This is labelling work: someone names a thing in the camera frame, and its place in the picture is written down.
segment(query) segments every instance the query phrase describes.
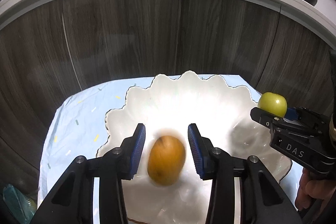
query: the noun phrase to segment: ribbed blue pad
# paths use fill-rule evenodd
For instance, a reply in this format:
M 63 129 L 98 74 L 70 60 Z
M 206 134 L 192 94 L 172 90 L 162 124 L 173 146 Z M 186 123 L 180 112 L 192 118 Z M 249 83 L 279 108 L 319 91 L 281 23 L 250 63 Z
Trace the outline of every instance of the ribbed blue pad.
M 138 172 L 138 167 L 143 150 L 143 145 L 145 144 L 145 139 L 146 139 L 146 127 L 142 125 L 131 156 L 130 175 L 132 176 Z
M 199 150 L 199 147 L 197 145 L 194 132 L 191 126 L 188 126 L 188 141 L 189 141 L 191 153 L 193 154 L 196 173 L 199 174 L 199 177 L 202 179 L 204 176 L 203 158 L 201 156 L 201 151 Z

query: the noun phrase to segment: finger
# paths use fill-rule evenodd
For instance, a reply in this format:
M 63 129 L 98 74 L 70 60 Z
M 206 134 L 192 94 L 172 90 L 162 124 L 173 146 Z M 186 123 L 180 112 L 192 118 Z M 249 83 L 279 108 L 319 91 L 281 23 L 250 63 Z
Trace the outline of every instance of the finger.
M 310 196 L 308 196 L 305 191 L 299 187 L 299 190 L 297 191 L 297 196 L 295 199 L 295 206 L 299 211 L 301 211 L 303 208 L 309 208 L 311 202 Z
M 300 179 L 300 187 L 302 188 L 302 190 L 305 192 L 306 190 L 306 185 L 307 183 L 311 180 L 311 177 L 309 175 L 309 172 L 307 173 L 303 173 Z
M 307 183 L 305 193 L 312 198 L 329 199 L 336 188 L 336 181 L 333 180 L 311 180 Z

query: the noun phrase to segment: bowl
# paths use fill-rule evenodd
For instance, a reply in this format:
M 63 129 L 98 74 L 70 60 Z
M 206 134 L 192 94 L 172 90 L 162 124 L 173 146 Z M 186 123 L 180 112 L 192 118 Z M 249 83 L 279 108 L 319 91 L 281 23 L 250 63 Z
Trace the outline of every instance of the bowl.
M 147 89 L 130 87 L 125 105 L 106 113 L 108 139 L 97 152 L 97 157 L 103 156 L 132 136 L 138 123 L 145 124 L 138 173 L 133 180 L 122 181 L 129 219 L 150 224 L 205 223 L 212 181 L 203 181 L 196 173 L 187 136 L 191 123 L 231 156 L 258 156 L 279 182 L 289 172 L 291 160 L 269 146 L 269 129 L 251 119 L 250 111 L 256 106 L 246 86 L 232 88 L 220 75 L 203 80 L 187 71 L 176 80 L 157 75 Z M 154 142 L 167 131 L 183 142 L 186 159 L 178 182 L 160 187 L 149 178 L 147 162 Z M 235 183 L 239 215 L 239 179 Z

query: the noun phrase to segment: green apple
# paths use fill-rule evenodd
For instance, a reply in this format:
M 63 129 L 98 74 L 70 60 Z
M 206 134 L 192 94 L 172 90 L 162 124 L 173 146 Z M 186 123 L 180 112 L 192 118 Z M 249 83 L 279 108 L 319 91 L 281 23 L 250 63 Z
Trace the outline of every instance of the green apple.
M 265 92 L 259 99 L 258 107 L 283 118 L 287 111 L 287 102 L 279 94 Z

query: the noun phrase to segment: white confetti mark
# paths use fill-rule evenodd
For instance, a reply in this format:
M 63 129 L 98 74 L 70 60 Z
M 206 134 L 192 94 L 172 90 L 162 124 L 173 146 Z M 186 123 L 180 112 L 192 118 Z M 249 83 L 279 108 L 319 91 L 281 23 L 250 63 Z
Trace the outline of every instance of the white confetti mark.
M 95 216 L 98 213 L 98 208 L 95 208 L 95 210 L 93 211 L 93 215 Z

